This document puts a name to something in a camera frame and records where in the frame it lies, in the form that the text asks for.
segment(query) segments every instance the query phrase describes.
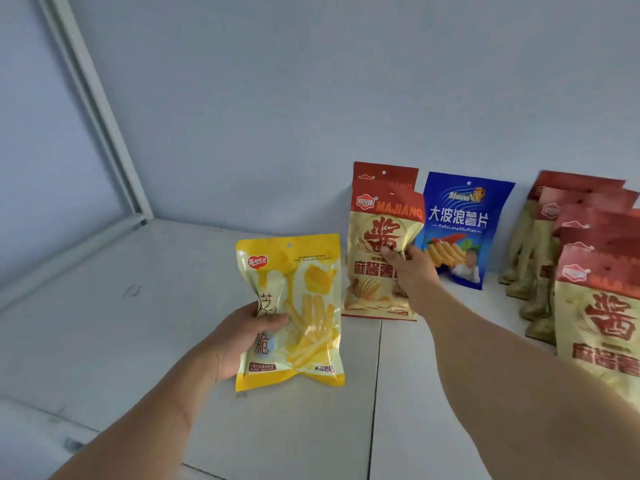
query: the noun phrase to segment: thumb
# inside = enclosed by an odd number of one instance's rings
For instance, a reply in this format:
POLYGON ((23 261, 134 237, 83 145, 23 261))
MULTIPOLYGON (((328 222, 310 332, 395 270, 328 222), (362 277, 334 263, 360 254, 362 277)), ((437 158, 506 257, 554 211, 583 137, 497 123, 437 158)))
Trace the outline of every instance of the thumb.
POLYGON ((279 330, 289 321, 286 314, 260 315, 254 318, 257 331, 279 330))
POLYGON ((380 254, 382 254, 382 257, 395 269, 398 269, 398 266, 402 266, 402 263, 404 263, 404 259, 400 257, 400 254, 392 251, 386 246, 382 246, 380 254))

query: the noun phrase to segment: white shelf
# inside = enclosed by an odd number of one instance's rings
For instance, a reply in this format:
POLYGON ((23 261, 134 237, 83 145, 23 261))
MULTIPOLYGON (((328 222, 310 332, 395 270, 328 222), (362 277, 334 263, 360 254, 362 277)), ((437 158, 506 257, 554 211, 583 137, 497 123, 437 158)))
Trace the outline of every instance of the white shelf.
MULTIPOLYGON (((442 279, 445 288, 473 311, 524 336, 529 322, 518 316, 524 302, 505 296, 495 273, 487 273, 482 291, 442 279)), ((490 480, 476 446, 446 400, 433 338, 423 320, 382 323, 371 480, 395 478, 398 472, 403 480, 490 480)))
MULTIPOLYGON (((16 302, 0 315, 0 394, 103 430, 253 300, 235 256, 251 237, 156 219, 16 302)), ((345 387, 298 377, 236 395, 226 381, 185 463, 228 479, 365 479, 380 322, 342 323, 345 387)))

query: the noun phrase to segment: red heart-shaped logo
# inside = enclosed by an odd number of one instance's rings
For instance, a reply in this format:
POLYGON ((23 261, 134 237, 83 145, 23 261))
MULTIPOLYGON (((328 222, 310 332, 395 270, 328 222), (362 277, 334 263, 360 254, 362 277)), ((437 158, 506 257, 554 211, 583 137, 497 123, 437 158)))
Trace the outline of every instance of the red heart-shaped logo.
POLYGON ((269 262, 269 258, 265 255, 262 256, 251 256, 249 258, 249 266, 254 269, 260 269, 262 266, 266 265, 269 262))

